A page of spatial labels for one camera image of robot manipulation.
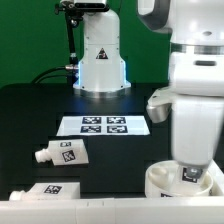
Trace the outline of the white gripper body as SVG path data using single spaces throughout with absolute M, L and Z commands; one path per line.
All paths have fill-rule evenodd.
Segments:
M 188 167 L 207 167 L 224 122 L 224 55 L 173 52 L 169 85 L 149 98 L 154 123 L 172 118 L 172 157 Z

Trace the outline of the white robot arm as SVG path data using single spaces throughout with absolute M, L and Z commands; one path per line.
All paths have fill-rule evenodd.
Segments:
M 74 0 L 84 19 L 84 56 L 73 88 L 114 96 L 131 87 L 119 53 L 119 18 L 107 0 Z M 172 157 L 205 169 L 224 122 L 224 0 L 137 0 L 137 16 L 151 31 L 169 34 L 169 85 L 149 98 L 152 122 L 172 117 Z

